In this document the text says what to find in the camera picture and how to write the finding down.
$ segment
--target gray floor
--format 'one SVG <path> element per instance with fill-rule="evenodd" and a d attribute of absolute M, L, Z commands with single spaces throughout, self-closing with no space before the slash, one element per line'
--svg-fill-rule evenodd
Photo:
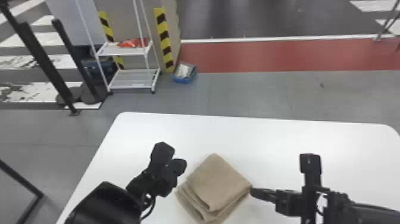
<path fill-rule="evenodd" d="M 54 223 L 123 111 L 384 123 L 400 130 L 398 86 L 397 71 L 200 74 L 190 85 L 164 75 L 156 95 L 119 92 L 79 117 L 0 110 L 0 157 L 46 194 L 29 223 Z M 3 174 L 0 183 L 0 223 L 14 223 L 32 196 Z"/>

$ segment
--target black cable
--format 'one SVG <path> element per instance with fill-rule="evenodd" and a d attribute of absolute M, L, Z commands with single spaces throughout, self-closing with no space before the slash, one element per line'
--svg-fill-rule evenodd
<path fill-rule="evenodd" d="M 155 196 L 152 195 L 151 196 L 151 208 L 143 217 L 140 218 L 140 220 L 146 219 L 153 212 L 154 207 L 155 207 Z"/>

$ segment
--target red floor stripe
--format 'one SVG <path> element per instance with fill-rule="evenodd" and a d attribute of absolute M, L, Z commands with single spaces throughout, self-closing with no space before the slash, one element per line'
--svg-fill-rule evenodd
<path fill-rule="evenodd" d="M 198 71 L 400 70 L 400 39 L 185 43 L 180 60 Z"/>

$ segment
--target red object on shelf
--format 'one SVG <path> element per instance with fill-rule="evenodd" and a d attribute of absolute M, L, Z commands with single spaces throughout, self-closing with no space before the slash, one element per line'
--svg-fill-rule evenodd
<path fill-rule="evenodd" d="M 149 45 L 149 38 L 143 38 L 143 43 L 145 46 Z M 121 41 L 117 46 L 122 48 L 142 48 L 142 40 L 140 38 L 129 39 L 126 41 Z"/>

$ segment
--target black pole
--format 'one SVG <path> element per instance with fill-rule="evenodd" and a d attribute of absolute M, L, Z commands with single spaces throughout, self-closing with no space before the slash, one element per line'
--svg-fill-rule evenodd
<path fill-rule="evenodd" d="M 32 56 L 39 63 L 43 72 L 46 74 L 50 82 L 54 85 L 55 89 L 58 91 L 62 99 L 65 101 L 65 104 L 71 110 L 71 115 L 76 116 L 80 113 L 73 105 L 73 96 L 67 85 L 65 84 L 63 78 L 54 67 L 51 62 L 49 56 L 40 45 L 39 41 L 36 39 L 35 35 L 32 32 L 32 29 L 29 27 L 28 23 L 18 23 L 15 17 L 11 14 L 8 9 L 7 2 L 0 2 L 0 10 L 10 22 L 12 28 L 14 28 L 15 32 L 19 35 L 21 40 L 24 42 L 25 46 L 31 52 Z"/>
<path fill-rule="evenodd" d="M 26 189 L 28 189 L 31 193 L 35 194 L 35 196 L 36 196 L 36 199 L 33 200 L 29 204 L 26 211 L 22 214 L 22 216 L 17 221 L 17 224 L 25 223 L 25 221 L 28 219 L 29 215 L 34 211 L 36 205 L 43 198 L 44 194 L 42 191 L 37 189 L 33 184 L 31 184 L 29 181 L 27 181 L 23 176 L 21 176 L 19 173 L 17 173 L 13 168 L 11 168 L 9 165 L 4 163 L 1 159 L 0 159 L 0 170 L 3 170 L 3 172 L 5 172 L 8 176 L 13 178 L 20 185 L 24 186 Z"/>
<path fill-rule="evenodd" d="M 101 102 L 104 100 L 104 98 L 101 98 L 95 88 L 95 85 L 92 82 L 92 79 L 88 76 L 86 73 L 85 68 L 82 65 L 82 61 L 80 59 L 80 55 L 76 52 L 76 49 L 71 43 L 70 38 L 67 35 L 67 32 L 65 32 L 65 28 L 63 26 L 63 23 L 61 20 L 55 18 L 51 21 L 53 24 L 55 30 L 60 34 L 62 41 L 64 42 L 65 47 L 68 49 L 68 52 L 72 56 L 72 59 L 74 60 L 76 67 L 78 68 L 78 71 L 82 75 L 83 81 L 85 82 L 89 92 L 92 94 L 96 102 Z"/>

